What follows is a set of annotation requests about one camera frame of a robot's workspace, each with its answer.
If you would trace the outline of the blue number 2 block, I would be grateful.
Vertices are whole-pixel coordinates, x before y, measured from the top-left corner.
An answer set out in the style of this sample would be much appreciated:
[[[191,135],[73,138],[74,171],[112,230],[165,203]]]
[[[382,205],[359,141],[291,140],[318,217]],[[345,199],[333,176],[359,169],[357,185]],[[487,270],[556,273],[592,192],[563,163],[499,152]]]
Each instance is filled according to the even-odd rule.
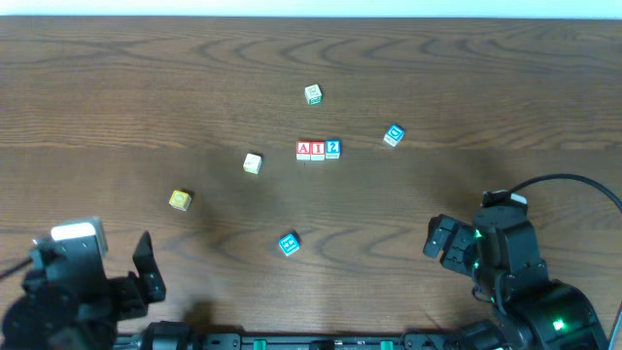
[[[326,146],[326,159],[339,159],[341,157],[341,141],[340,140],[327,140],[325,146]]]

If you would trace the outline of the red letter I block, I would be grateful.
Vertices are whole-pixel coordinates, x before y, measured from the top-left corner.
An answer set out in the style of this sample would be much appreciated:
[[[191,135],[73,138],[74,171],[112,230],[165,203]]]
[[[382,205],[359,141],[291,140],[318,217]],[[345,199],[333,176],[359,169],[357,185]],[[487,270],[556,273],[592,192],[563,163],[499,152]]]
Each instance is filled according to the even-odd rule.
[[[325,160],[326,159],[326,142],[313,141],[310,143],[310,159]]]

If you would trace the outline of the red letter A block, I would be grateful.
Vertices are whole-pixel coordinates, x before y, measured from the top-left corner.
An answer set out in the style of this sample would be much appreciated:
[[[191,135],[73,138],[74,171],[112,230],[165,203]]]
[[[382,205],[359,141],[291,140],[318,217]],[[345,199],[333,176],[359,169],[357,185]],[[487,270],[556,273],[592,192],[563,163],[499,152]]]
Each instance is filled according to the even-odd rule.
[[[295,156],[297,160],[311,159],[311,142],[299,140],[296,142]]]

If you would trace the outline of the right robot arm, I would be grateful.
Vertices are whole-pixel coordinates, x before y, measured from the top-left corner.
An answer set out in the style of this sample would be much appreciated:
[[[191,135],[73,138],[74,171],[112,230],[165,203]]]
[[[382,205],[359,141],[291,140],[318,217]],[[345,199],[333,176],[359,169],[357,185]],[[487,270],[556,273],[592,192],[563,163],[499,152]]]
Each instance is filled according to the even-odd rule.
[[[470,225],[446,215],[433,217],[423,253],[470,277],[473,291],[492,304],[509,347],[608,347],[589,299],[574,286],[549,278],[525,209],[483,208]]]

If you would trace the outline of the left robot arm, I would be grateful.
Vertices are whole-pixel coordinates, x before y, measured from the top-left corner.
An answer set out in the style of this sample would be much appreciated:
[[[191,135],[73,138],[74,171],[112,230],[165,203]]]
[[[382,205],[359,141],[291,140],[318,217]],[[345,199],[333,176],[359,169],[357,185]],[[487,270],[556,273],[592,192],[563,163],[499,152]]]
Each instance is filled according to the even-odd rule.
[[[182,323],[152,323],[122,336],[118,323],[142,318],[166,297],[152,240],[144,232],[132,255],[134,272],[109,278],[97,237],[46,238],[31,250],[24,296],[7,311],[3,349],[199,349]]]

